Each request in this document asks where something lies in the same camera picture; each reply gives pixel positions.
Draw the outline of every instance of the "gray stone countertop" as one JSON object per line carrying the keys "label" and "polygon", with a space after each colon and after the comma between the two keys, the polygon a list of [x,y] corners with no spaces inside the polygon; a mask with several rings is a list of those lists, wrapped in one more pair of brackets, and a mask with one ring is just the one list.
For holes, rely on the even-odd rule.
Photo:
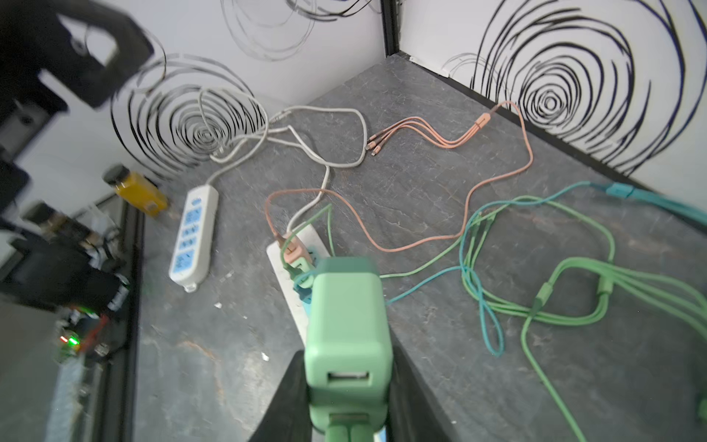
{"label": "gray stone countertop", "polygon": [[[442,135],[458,136],[487,109],[393,56],[317,99],[355,107],[369,133],[410,115]],[[297,112],[286,122],[331,161],[354,161],[361,128],[353,115]],[[472,208],[522,194],[547,196],[598,173],[535,136],[535,162],[522,175],[481,188]],[[384,246],[456,233],[464,199],[478,181],[527,161],[520,128],[494,117],[471,141],[437,149],[412,131],[398,132],[381,154],[350,170],[333,170],[330,188],[359,210]],[[135,440],[246,441],[293,353],[303,347],[265,255],[273,239],[263,203],[275,190],[318,187],[324,168],[304,153],[267,144],[216,183],[220,193],[211,271],[195,293],[169,280],[168,267],[186,192],[215,164],[165,186],[172,206],[146,223],[140,312]],[[276,201],[283,231],[305,197]],[[616,263],[668,274],[707,291],[707,238],[670,214],[583,188],[561,202],[593,217],[617,240]],[[448,245],[428,243],[383,254],[346,208],[334,202],[334,242],[340,255],[372,257],[381,273],[418,267]],[[324,224],[315,224],[320,235]],[[497,218],[477,271],[492,293],[529,305],[565,257],[601,259],[600,235],[550,207],[509,209]],[[384,280],[387,298],[457,263],[450,253],[420,274]],[[563,275],[545,310],[582,315],[593,310],[596,280]],[[215,308],[222,303],[222,308]],[[476,302],[449,273],[388,308],[392,329],[436,395],[461,441],[570,441],[573,434],[520,347],[522,319],[499,315],[506,353],[486,350]],[[706,345],[681,321],[615,289],[606,317],[587,327],[533,323],[529,344],[590,441],[704,441],[696,396],[707,392]],[[269,356],[264,361],[261,353]]]}

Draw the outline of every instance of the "white cable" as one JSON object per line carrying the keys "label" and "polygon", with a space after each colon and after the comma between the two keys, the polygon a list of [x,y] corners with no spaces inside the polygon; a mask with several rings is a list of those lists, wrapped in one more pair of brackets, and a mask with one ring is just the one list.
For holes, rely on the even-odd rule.
{"label": "white cable", "polygon": [[[209,133],[211,136],[214,138],[216,142],[218,142],[221,145],[221,148],[223,150],[226,150],[227,147],[226,145],[221,141],[221,139],[214,133],[214,130],[211,128],[209,125],[209,121],[206,119],[206,114],[204,113],[204,105],[201,102],[201,98],[204,96],[205,92],[216,92],[216,91],[226,91],[226,92],[231,92],[235,93],[236,95],[241,95],[243,97],[248,98],[252,102],[258,105],[260,107],[260,110],[262,110],[263,115],[265,116],[265,127],[262,130],[262,135],[260,137],[260,140],[255,144],[255,147],[248,153],[246,153],[244,156],[240,157],[236,162],[233,164],[227,165],[225,168],[221,170],[217,170],[213,175],[209,177],[208,180],[206,180],[206,184],[211,184],[216,178],[218,178],[220,175],[228,172],[229,170],[233,168],[237,168],[239,165],[244,163],[247,159],[249,159],[251,156],[255,155],[255,152],[257,152],[258,149],[260,149],[260,146],[262,146],[263,142],[265,142],[265,139],[267,138],[268,131],[270,130],[270,120],[268,119],[267,116],[267,110],[265,110],[265,106],[263,106],[258,100],[255,99],[254,96],[245,93],[239,89],[236,88],[201,88],[199,91],[199,95],[197,96],[197,104],[199,106],[199,113],[201,114],[201,119],[204,121],[204,124],[206,125],[206,128],[209,130]],[[240,147],[240,143],[238,144],[237,148],[234,149],[234,151],[237,151],[238,148]]]}
{"label": "white cable", "polygon": [[[209,124],[206,120],[206,114],[204,113],[203,105],[201,103],[201,97],[202,97],[203,93],[206,91],[212,91],[212,90],[214,90],[214,89],[202,88],[202,90],[199,92],[199,97],[197,99],[197,103],[199,106],[199,112],[201,113],[201,118],[203,119],[204,124],[209,129],[209,133],[221,145],[221,148],[219,150],[226,151],[227,146],[220,139],[218,139],[218,137],[216,137],[213,130],[211,129],[211,126],[209,126]],[[276,113],[272,118],[270,118],[268,120],[267,113],[265,112],[265,109],[263,108],[263,106],[260,104],[259,101],[255,100],[253,97],[251,97],[250,95],[248,95],[246,93],[243,93],[240,91],[238,91],[238,92],[243,96],[253,99],[253,101],[255,101],[258,104],[258,106],[260,106],[261,109],[263,109],[263,113],[266,115],[266,122],[267,123],[266,123],[264,129],[261,129],[261,130],[255,132],[254,134],[239,134],[239,135],[235,136],[233,138],[233,140],[231,140],[231,143],[233,143],[234,141],[238,141],[238,143],[235,145],[233,150],[231,152],[229,152],[225,157],[218,157],[215,155],[211,155],[211,159],[213,161],[215,161],[216,163],[227,163],[238,153],[240,148],[243,147],[249,139],[259,139],[258,144],[256,144],[256,146],[253,148],[253,150],[251,150],[249,153],[245,154],[244,156],[240,157],[233,164],[227,165],[225,168],[214,173],[206,181],[207,184],[211,184],[211,182],[213,182],[213,180],[216,179],[222,173],[227,172],[228,170],[231,170],[231,169],[236,168],[239,165],[243,164],[247,159],[249,159],[251,156],[253,156],[255,154],[255,151],[260,147],[260,145],[262,144],[262,142],[265,139],[267,139],[268,141],[272,141],[274,143],[282,144],[284,146],[300,148],[305,152],[305,154],[312,161],[323,165],[325,167],[325,173],[324,173],[324,180],[322,181],[322,186],[321,186],[322,189],[327,188],[327,184],[329,182],[329,174],[331,172],[330,168],[339,168],[339,169],[354,168],[354,167],[360,165],[363,162],[363,159],[366,157],[366,142],[368,141],[368,128],[366,127],[366,121],[364,120],[363,115],[357,109],[348,108],[348,107],[331,107],[331,108],[329,108],[329,107],[296,105],[296,106],[290,106],[290,107],[283,109],[282,111]],[[362,143],[362,147],[361,147],[361,155],[353,163],[332,163],[330,161],[326,161],[321,156],[319,156],[316,152],[314,152],[314,150],[304,142],[304,140],[302,139],[300,134],[291,125],[287,125],[286,127],[277,127],[274,129],[270,129],[269,125],[271,123],[275,123],[275,122],[281,120],[285,116],[289,115],[293,110],[312,110],[315,112],[347,112],[347,113],[356,114],[356,116],[358,116],[358,118],[361,120],[361,126],[363,128],[363,143]],[[297,140],[297,143],[292,142],[292,141],[279,139],[279,138],[274,138],[274,137],[270,136],[271,134],[281,134],[281,133],[287,132],[287,131],[292,133],[292,135]],[[287,224],[288,233],[293,230],[295,222],[307,210],[314,207],[322,199],[322,196],[323,196],[323,192],[318,193],[317,196],[312,201],[305,204],[304,207],[297,210],[297,212],[294,215],[292,215],[292,218],[290,219],[290,221]]]}

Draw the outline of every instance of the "green usb charger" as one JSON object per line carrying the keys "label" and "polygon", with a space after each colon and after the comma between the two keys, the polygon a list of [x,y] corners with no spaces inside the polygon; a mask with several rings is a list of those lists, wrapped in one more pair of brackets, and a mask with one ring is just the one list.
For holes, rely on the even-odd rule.
{"label": "green usb charger", "polygon": [[312,425],[326,442],[371,442],[385,424],[393,352],[380,276],[364,257],[317,266],[305,347]]}

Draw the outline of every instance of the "jar lid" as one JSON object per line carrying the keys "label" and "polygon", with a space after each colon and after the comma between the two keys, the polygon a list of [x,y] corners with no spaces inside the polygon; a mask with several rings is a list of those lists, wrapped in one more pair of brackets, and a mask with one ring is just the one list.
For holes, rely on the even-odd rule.
{"label": "jar lid", "polygon": [[103,181],[109,185],[115,186],[120,184],[128,175],[130,175],[130,170],[127,167],[122,164],[116,164],[105,171]]}

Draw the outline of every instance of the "power strip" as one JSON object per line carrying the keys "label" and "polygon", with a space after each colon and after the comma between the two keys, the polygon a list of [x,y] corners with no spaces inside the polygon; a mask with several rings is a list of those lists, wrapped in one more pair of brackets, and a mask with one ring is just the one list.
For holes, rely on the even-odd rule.
{"label": "power strip", "polygon": [[[297,234],[297,238],[300,238],[300,241],[302,241],[307,250],[314,252],[317,258],[324,259],[331,256],[314,227],[305,227],[300,233]],[[265,253],[267,253],[272,269],[275,271],[275,276],[277,277],[277,281],[280,284],[280,289],[285,296],[287,306],[290,308],[292,318],[295,320],[297,331],[299,331],[300,336],[302,337],[302,342],[306,343],[307,326],[309,325],[308,311],[306,310],[305,304],[300,301],[300,296],[297,294],[295,289],[292,288],[293,282],[290,278],[290,274],[282,267],[282,261],[280,260],[280,247],[278,243],[275,242],[268,245],[265,249]]]}
{"label": "power strip", "polygon": [[187,293],[195,291],[209,273],[217,206],[218,192],[210,185],[187,193],[170,264],[170,279]]}

